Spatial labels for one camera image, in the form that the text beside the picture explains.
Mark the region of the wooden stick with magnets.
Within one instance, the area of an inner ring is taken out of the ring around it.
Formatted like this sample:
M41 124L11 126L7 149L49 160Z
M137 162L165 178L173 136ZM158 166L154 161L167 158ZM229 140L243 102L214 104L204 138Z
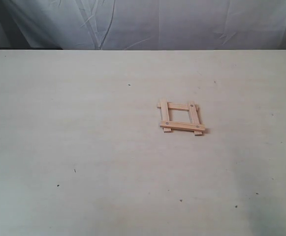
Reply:
M165 124L166 126L163 126L164 133L171 133L171 128L167 127L167 123L170 121L169 118L169 111L168 111L168 103L165 98L160 99L160 109L161 109L161 115L162 115L162 124Z

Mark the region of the wooden magnet stick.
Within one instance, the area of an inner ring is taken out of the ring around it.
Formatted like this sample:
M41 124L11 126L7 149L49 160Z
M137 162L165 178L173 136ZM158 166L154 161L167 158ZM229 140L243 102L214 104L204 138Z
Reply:
M163 127L163 128L170 128L170 129L176 129L176 130L198 131L198 132L205 131L205 126L201 124L175 122L175 121L161 121L159 125L160 127Z

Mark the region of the plain wood block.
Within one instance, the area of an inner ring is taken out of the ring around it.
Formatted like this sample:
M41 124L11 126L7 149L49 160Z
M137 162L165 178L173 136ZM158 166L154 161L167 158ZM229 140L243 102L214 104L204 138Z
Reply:
M176 104L176 103L168 102L167 106L169 110L176 110L176 111L188 111L189 110L189 107L187 104ZM199 110L198 105L195 104L194 107L196 108L197 111ZM160 102L157 104L157 108L161 109Z

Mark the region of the long thin wooden stick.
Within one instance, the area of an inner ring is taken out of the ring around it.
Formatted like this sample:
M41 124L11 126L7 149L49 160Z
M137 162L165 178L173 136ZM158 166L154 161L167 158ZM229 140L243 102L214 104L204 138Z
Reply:
M187 103L188 113L192 124L200 125L200 120L197 113L197 105L193 101Z

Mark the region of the white backdrop cloth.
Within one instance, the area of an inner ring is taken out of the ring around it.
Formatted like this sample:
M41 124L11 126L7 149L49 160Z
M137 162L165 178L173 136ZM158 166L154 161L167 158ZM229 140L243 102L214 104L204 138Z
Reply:
M0 48L286 49L286 0L0 0Z

